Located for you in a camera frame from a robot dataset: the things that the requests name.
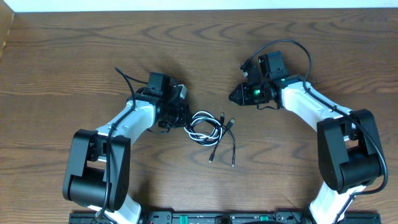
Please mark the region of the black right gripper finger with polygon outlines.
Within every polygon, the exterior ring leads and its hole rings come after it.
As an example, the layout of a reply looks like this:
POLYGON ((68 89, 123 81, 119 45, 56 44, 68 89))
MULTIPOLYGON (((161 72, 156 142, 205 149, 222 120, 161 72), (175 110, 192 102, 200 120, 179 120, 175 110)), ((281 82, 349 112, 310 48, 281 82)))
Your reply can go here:
POLYGON ((245 93, 240 95, 238 93, 232 93, 229 95, 229 100, 232 101, 233 103, 236 103, 239 106, 246 106, 248 102, 248 98, 245 93))
POLYGON ((229 94, 229 98, 245 98, 248 96, 248 84, 240 83, 236 88, 229 94))

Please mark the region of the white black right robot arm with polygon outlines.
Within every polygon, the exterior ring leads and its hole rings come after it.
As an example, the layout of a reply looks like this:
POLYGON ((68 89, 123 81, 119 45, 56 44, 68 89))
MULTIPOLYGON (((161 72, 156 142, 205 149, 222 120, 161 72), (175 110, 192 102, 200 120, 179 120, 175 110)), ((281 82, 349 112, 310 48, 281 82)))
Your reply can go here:
POLYGON ((305 77, 289 75, 285 67, 267 70, 242 65, 246 82, 230 94, 240 106, 275 101, 295 113, 317 133, 318 167, 323 184, 309 206, 312 223, 338 223, 360 195, 382 191, 388 169, 373 114, 340 106, 305 77))

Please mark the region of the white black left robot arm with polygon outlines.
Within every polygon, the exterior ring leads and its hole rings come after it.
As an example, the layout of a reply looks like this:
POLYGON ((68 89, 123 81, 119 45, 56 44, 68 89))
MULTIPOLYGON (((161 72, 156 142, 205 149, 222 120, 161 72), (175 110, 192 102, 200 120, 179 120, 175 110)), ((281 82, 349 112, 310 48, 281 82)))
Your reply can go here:
POLYGON ((142 208, 127 194, 131 146, 155 123, 165 129, 185 126, 186 94, 184 85, 140 88, 111 121, 74 134, 62 194, 93 213, 72 223, 140 222, 142 208))

